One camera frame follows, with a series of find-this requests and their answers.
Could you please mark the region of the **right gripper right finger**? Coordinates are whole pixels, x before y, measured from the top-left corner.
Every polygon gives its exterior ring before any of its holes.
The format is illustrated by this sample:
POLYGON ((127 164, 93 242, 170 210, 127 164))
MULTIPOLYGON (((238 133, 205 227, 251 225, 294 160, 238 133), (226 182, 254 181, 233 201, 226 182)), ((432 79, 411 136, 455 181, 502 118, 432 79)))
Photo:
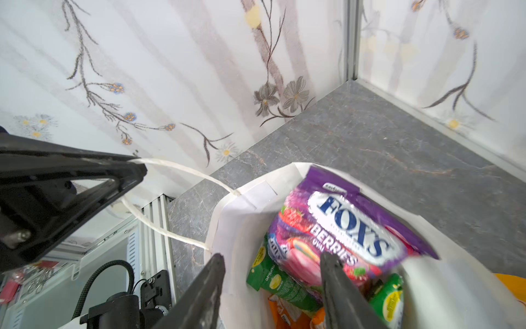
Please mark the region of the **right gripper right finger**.
POLYGON ((346 276, 336 255, 327 252, 322 254, 321 277, 327 328, 387 329, 388 326, 346 276))

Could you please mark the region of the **white paper bag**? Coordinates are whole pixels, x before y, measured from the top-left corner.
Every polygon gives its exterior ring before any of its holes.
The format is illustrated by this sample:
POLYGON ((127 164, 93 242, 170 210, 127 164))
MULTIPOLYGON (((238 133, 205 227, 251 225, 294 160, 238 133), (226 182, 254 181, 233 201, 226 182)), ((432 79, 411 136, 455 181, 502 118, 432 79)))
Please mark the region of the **white paper bag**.
MULTIPOLYGON (((242 276, 269 229, 278 208, 305 178, 312 163, 291 163, 248 182, 215 206, 208 235, 199 242, 168 230, 161 234, 225 258, 225 304, 219 315, 226 328, 264 328, 269 321, 259 297, 248 290, 242 276)), ((358 186, 417 236, 430 244, 438 258, 409 256, 401 270, 408 295, 404 328, 524 328, 525 307, 503 283, 459 245, 423 217, 392 203, 369 186, 342 172, 335 174, 358 186)))

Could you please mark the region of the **lime Fox's candy bag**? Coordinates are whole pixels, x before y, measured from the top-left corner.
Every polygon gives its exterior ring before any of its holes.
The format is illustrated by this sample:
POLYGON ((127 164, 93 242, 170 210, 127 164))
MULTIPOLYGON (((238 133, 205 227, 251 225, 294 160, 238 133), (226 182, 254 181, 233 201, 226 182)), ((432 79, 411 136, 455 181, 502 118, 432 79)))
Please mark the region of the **lime Fox's candy bag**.
POLYGON ((389 328, 401 328, 404 316, 404 280, 399 274, 390 274, 373 286, 368 303, 389 328))

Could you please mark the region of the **green Fox's candy bag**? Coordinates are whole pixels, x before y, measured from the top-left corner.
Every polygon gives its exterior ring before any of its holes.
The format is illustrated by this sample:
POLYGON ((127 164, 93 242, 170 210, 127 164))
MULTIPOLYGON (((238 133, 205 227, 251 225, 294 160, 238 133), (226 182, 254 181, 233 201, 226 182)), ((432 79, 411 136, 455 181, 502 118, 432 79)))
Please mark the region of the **green Fox's candy bag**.
POLYGON ((246 283, 255 291, 264 289, 313 317, 322 304, 295 279, 282 270, 270 256, 268 237, 264 235, 246 283))

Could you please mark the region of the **orange pink Fox's bag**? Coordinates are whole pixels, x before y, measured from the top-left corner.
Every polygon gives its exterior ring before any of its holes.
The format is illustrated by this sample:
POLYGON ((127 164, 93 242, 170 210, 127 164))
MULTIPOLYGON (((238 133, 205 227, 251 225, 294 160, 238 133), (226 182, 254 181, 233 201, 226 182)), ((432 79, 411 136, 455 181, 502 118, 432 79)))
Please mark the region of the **orange pink Fox's bag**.
POLYGON ((276 328, 290 329, 326 329, 325 308, 320 308, 313 316, 305 314, 282 298, 272 295, 268 304, 276 328))

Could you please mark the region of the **yellow snack bag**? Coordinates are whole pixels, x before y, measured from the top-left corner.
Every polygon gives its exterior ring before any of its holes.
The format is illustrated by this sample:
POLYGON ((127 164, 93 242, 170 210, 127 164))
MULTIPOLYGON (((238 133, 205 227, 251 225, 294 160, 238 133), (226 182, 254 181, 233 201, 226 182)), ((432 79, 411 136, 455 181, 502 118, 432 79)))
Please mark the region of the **yellow snack bag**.
POLYGON ((508 274, 495 274, 512 295, 523 305, 526 303, 526 279, 508 274))

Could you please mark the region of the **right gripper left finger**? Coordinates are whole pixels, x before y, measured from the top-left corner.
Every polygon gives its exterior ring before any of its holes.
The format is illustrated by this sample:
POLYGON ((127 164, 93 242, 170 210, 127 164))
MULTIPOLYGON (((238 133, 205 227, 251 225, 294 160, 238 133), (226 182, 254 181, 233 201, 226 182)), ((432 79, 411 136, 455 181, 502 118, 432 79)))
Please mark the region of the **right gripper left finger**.
POLYGON ((158 329, 216 328, 224 277, 224 257, 214 254, 168 315, 154 327, 158 329))

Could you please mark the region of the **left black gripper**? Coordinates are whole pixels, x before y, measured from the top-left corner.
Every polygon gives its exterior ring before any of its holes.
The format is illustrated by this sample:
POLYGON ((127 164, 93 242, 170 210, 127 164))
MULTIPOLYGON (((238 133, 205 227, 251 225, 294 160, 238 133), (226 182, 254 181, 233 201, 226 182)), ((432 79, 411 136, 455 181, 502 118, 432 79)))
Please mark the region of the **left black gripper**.
POLYGON ((134 159, 2 128, 1 271, 35 263, 69 239, 92 243, 127 219, 120 198, 147 175, 134 159))

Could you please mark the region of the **purple snack packet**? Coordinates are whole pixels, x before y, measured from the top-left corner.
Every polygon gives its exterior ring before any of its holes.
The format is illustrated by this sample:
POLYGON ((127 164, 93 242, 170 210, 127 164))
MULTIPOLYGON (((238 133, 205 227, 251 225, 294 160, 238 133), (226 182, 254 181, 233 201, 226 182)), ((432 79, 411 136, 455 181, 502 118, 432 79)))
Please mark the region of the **purple snack packet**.
POLYGON ((409 256, 438 258, 433 248, 360 188, 312 165, 289 193, 267 233, 268 254, 321 299, 321 256, 334 254, 358 287, 409 256))

